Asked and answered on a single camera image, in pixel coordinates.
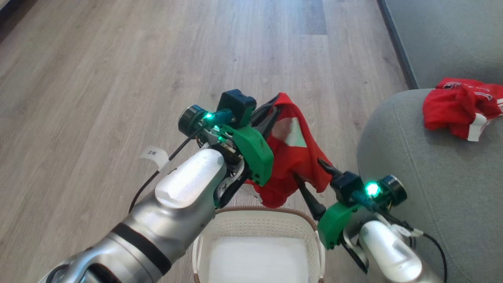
basket bottom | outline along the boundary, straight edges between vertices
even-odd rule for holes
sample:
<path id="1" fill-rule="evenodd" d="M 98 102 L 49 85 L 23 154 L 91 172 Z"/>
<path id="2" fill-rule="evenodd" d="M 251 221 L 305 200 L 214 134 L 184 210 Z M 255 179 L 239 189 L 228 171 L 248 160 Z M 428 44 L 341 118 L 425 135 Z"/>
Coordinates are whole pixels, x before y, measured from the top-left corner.
<path id="1" fill-rule="evenodd" d="M 221 237 L 212 242 L 208 283 L 308 283 L 305 241 Z"/>

red garment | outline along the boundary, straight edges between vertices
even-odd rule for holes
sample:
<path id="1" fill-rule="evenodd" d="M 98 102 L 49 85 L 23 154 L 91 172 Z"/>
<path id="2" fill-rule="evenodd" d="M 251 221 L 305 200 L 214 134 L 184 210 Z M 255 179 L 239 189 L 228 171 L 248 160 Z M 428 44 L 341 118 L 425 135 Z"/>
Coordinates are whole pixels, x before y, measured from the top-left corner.
<path id="1" fill-rule="evenodd" d="M 449 128 L 453 135 L 477 142 L 491 119 L 503 113 L 503 86 L 445 78 L 423 104 L 425 127 Z"/>
<path id="2" fill-rule="evenodd" d="M 264 187 L 254 184 L 262 204 L 276 208 L 297 189 L 293 173 L 297 173 L 316 188 L 318 193 L 325 191 L 331 180 L 318 164 L 322 158 L 329 162 L 318 147 L 309 131 L 304 116 L 286 93 L 279 93 L 274 106 L 283 106 L 283 110 L 267 138 L 267 144 L 274 153 L 273 172 Z"/>

green led light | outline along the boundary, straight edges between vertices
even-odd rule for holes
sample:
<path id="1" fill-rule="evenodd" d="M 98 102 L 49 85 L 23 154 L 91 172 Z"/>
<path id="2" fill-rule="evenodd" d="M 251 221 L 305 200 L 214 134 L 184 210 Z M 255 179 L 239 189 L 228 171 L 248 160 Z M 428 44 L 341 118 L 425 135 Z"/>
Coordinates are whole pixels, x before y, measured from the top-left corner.
<path id="1" fill-rule="evenodd" d="M 381 192 L 381 188 L 379 188 L 376 183 L 369 183 L 365 187 L 365 191 L 367 192 L 368 196 L 376 197 Z"/>

laundry basket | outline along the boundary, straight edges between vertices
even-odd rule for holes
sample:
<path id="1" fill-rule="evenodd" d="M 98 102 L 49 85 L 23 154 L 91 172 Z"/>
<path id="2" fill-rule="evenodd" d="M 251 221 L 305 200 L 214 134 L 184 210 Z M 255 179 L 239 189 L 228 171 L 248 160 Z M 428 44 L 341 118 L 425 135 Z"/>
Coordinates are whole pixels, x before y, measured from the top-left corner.
<path id="1" fill-rule="evenodd" d="M 194 241 L 195 283 L 323 283 L 316 224 L 292 209 L 221 209 Z"/>

gray sofa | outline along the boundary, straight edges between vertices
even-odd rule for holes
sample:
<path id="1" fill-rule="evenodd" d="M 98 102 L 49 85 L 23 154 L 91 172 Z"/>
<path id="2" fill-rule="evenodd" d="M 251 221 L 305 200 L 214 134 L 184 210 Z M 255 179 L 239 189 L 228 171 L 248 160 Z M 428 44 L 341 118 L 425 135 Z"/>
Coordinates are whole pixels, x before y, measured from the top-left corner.
<path id="1" fill-rule="evenodd" d="M 392 214 L 434 236 L 448 282 L 503 282 L 503 117 L 479 142 L 424 128 L 422 106 L 445 77 L 503 84 L 503 1 L 379 0 L 411 88 L 380 105 L 358 145 L 365 181 L 398 177 L 408 199 Z M 418 254 L 441 277 L 427 239 Z"/>

